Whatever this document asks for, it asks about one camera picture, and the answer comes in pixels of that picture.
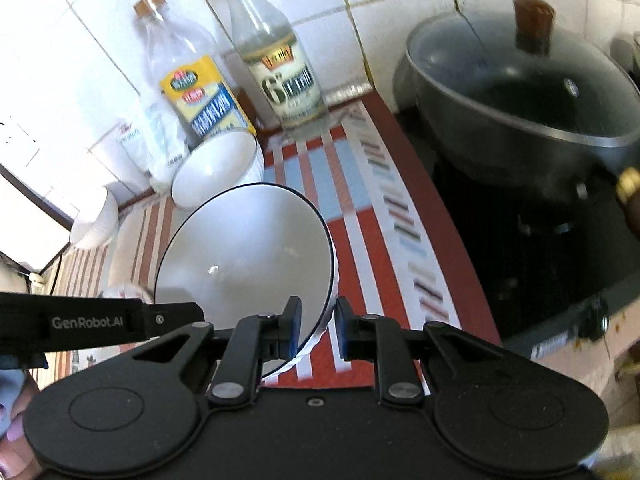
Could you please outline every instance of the tiled wall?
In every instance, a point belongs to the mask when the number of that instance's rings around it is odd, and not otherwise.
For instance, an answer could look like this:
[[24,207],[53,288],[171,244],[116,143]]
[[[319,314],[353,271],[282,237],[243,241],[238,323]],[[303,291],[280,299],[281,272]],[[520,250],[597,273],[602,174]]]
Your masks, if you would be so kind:
[[[154,86],[146,76],[137,0],[0,0],[0,163],[75,216],[91,187],[120,202],[148,187],[113,139],[118,117]],[[234,82],[273,122],[228,38],[225,0],[167,0],[208,28]],[[431,16],[463,9],[509,10],[512,0],[270,0],[294,24],[324,90],[367,77],[396,111],[412,103],[404,42]],[[608,49],[640,29],[640,0],[548,0],[558,22]]]

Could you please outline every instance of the bowl rim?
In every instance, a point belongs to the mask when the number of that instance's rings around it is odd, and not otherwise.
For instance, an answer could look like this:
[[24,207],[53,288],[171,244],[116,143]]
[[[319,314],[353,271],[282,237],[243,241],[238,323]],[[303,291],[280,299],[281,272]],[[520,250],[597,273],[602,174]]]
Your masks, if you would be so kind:
[[[322,218],[322,215],[320,214],[320,211],[311,202],[311,200],[309,200],[306,196],[304,196],[302,193],[298,192],[295,189],[292,189],[292,188],[287,187],[287,186],[283,186],[282,184],[274,184],[273,182],[252,182],[250,184],[242,184],[242,186],[236,186],[236,187],[231,187],[229,189],[225,189],[224,191],[218,193],[216,196],[213,196],[213,197],[209,198],[204,204],[201,204],[200,206],[198,206],[198,208],[195,211],[193,211],[192,213],[189,214],[189,216],[187,216],[187,218],[184,220],[184,222],[182,222],[180,227],[178,227],[178,229],[176,230],[174,235],[169,240],[169,243],[167,244],[166,249],[164,250],[164,253],[162,254],[162,259],[160,260],[160,264],[158,265],[158,272],[156,272],[156,278],[154,280],[154,294],[156,294],[157,291],[158,291],[158,278],[160,277],[160,271],[162,270],[162,264],[164,263],[164,258],[166,257],[167,253],[169,252],[169,248],[171,247],[171,244],[174,242],[175,237],[177,237],[178,233],[186,225],[186,223],[189,221],[189,219],[193,215],[195,215],[201,208],[206,206],[209,202],[211,202],[216,197],[222,196],[225,193],[231,192],[233,190],[241,189],[243,187],[249,187],[249,186],[278,187],[280,189],[288,191],[288,192],[292,193],[293,195],[301,198],[311,208],[311,211],[313,211],[316,214],[316,216],[320,220],[320,224],[324,228],[324,234],[326,235],[326,241],[327,241],[327,244],[328,244],[328,247],[329,247],[329,256],[330,256],[330,260],[331,260],[331,275],[329,277],[328,290],[327,290],[327,293],[326,293],[326,297],[324,298],[324,305],[322,306],[322,310],[318,315],[318,319],[316,320],[315,325],[309,331],[309,334],[304,338],[304,340],[298,339],[298,348],[297,348],[297,353],[296,353],[296,355],[298,355],[298,354],[300,354],[300,352],[305,348],[305,346],[312,339],[316,339],[316,344],[319,343],[322,334],[327,329],[327,326],[328,326],[329,322],[331,321],[331,315],[330,314],[331,314],[334,306],[332,304],[330,304],[330,301],[331,301],[331,298],[332,298],[332,292],[334,291],[334,282],[335,282],[335,273],[336,273],[336,259],[337,259],[337,257],[336,257],[336,254],[335,254],[334,243],[333,243],[332,238],[331,238],[331,232],[329,231],[329,226],[327,225],[327,223],[324,220],[324,218]],[[276,368],[271,370],[269,373],[267,373],[266,375],[262,376],[261,379],[264,380],[265,378],[267,378],[269,376],[272,376],[273,374],[279,372],[289,362],[290,361],[284,361],[281,365],[277,366]]]
[[193,209],[194,207],[200,207],[201,205],[204,205],[206,202],[203,202],[202,204],[178,204],[178,201],[175,199],[175,183],[178,180],[178,178],[180,177],[180,174],[182,173],[182,170],[184,170],[184,168],[188,165],[189,161],[193,158],[193,155],[200,154],[200,152],[204,151],[204,147],[209,147],[210,144],[212,144],[216,139],[222,139],[223,137],[229,135],[229,134],[247,134],[248,136],[251,136],[254,140],[254,153],[253,155],[250,157],[246,168],[244,168],[244,170],[242,170],[242,173],[238,176],[238,178],[236,179],[236,182],[238,182],[239,180],[242,180],[242,178],[249,173],[249,171],[251,171],[252,166],[254,165],[254,161],[255,161],[255,157],[257,155],[258,150],[261,150],[260,147],[260,143],[258,142],[257,137],[252,134],[249,130],[245,130],[243,128],[232,128],[230,130],[225,130],[224,132],[220,132],[216,135],[214,135],[213,137],[210,137],[209,139],[204,140],[199,146],[197,146],[190,154],[189,156],[187,156],[187,158],[184,160],[184,162],[180,165],[180,168],[178,168],[178,170],[175,172],[174,175],[174,179],[171,182],[171,198],[174,201],[175,205],[178,206],[178,208],[180,209]]
[[69,243],[72,244],[72,245],[79,244],[91,232],[91,229],[94,228],[96,221],[98,220],[98,218],[100,218],[100,215],[104,211],[105,204],[109,200],[109,195],[111,194],[111,191],[109,191],[109,189],[107,189],[106,187],[100,186],[97,189],[95,189],[95,191],[97,191],[98,193],[100,193],[100,192],[104,193],[104,200],[102,201],[102,206],[100,207],[100,212],[98,213],[98,216],[95,218],[94,222],[82,234],[82,236],[79,237],[79,238],[74,239],[74,234],[76,236],[78,235],[78,227],[77,227],[79,225],[78,224],[78,217],[80,216],[80,213],[82,212],[81,209],[78,210],[78,215],[76,216],[76,218],[74,218],[74,222],[73,222],[73,224],[71,224],[71,229],[69,229]]

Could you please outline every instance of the genrobot.ai logo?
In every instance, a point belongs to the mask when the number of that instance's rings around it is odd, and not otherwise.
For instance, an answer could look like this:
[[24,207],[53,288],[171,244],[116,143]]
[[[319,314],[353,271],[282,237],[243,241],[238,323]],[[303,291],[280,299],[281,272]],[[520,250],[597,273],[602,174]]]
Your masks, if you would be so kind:
[[65,330],[71,328],[114,328],[123,326],[122,316],[116,317],[77,317],[75,319],[62,319],[55,317],[51,320],[53,328],[56,330]]

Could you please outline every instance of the pot lid handle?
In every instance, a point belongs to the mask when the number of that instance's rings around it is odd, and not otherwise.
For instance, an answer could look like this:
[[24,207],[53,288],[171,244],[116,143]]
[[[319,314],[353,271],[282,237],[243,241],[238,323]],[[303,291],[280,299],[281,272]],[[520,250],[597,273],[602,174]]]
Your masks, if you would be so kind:
[[556,10],[545,0],[514,0],[516,46],[537,56],[548,56]]

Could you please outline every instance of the white plastic bag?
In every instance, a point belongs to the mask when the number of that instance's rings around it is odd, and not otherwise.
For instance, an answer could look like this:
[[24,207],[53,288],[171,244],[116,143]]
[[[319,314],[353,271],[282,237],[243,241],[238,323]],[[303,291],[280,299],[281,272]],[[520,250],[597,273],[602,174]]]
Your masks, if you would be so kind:
[[187,136],[165,99],[143,104],[136,102],[129,116],[120,121],[118,140],[160,194],[171,189],[171,182],[189,155]]

